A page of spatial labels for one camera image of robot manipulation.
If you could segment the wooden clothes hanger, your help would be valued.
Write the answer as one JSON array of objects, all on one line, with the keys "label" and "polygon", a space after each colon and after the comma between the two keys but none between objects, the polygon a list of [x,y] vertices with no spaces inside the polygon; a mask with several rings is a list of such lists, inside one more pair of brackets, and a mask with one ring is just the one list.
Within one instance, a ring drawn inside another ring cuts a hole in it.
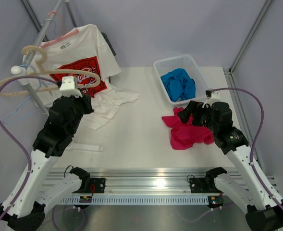
[{"label": "wooden clothes hanger", "polygon": [[[93,73],[93,72],[87,72],[87,71],[82,71],[82,70],[74,70],[74,69],[56,69],[56,70],[45,70],[43,67],[43,64],[45,63],[45,61],[48,58],[47,53],[40,47],[38,46],[34,46],[34,45],[29,45],[29,46],[25,46],[22,49],[22,54],[23,55],[27,55],[28,53],[30,53],[31,51],[36,51],[39,52],[42,56],[42,58],[40,60],[36,61],[36,65],[38,67],[39,72],[37,72],[37,74],[35,72],[33,73],[29,73],[30,76],[36,76],[36,75],[51,75],[51,74],[76,74],[76,75],[84,75],[84,77],[93,77],[95,78],[95,82],[90,82],[86,85],[78,85],[78,88],[94,88],[96,86],[98,86],[101,82],[100,76]],[[13,80],[14,76],[3,79],[0,81],[0,87],[2,85],[4,85],[5,83],[8,83],[9,80]],[[58,87],[47,87],[45,89],[40,89],[37,92],[45,92],[45,91],[53,91],[53,90],[57,90]],[[13,96],[22,96],[22,95],[30,95],[30,93],[26,90],[24,91],[19,91],[19,92],[10,92],[10,93],[1,93],[1,96],[4,97],[13,97]]]}]

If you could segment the pink magenta t shirt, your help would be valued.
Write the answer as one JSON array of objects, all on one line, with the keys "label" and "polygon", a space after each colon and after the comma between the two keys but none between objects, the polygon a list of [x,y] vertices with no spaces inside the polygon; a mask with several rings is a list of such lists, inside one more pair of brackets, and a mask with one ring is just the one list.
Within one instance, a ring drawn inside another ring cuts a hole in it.
[{"label": "pink magenta t shirt", "polygon": [[171,147],[174,150],[186,150],[193,147],[195,143],[204,143],[206,145],[214,143],[213,134],[209,129],[192,125],[194,120],[192,115],[187,124],[181,122],[177,114],[182,110],[182,107],[175,107],[173,108],[174,115],[161,117],[165,125],[171,128]]}]

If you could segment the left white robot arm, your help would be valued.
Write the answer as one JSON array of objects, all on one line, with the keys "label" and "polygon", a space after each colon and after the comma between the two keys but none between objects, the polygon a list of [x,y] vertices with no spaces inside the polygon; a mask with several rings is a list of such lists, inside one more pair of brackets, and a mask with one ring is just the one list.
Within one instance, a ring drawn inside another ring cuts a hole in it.
[{"label": "left white robot arm", "polygon": [[49,109],[49,117],[37,134],[33,150],[27,153],[27,165],[7,199],[0,204],[0,221],[12,231],[36,231],[46,214],[65,196],[91,189],[90,174],[80,167],[50,190],[39,189],[47,174],[72,143],[83,115],[92,113],[91,98],[60,97]]}]

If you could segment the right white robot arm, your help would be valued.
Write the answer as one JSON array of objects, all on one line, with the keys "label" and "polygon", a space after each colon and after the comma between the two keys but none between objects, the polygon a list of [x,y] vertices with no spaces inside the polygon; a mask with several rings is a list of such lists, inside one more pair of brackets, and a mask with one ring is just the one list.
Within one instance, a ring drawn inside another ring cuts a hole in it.
[{"label": "right white robot arm", "polygon": [[205,186],[222,191],[244,213],[253,231],[275,231],[283,227],[283,197],[275,190],[262,169],[250,156],[251,148],[243,133],[233,126],[228,103],[212,105],[191,101],[178,113],[182,123],[193,118],[192,125],[213,133],[215,144],[233,163],[246,187],[235,182],[222,167],[207,172]]}]

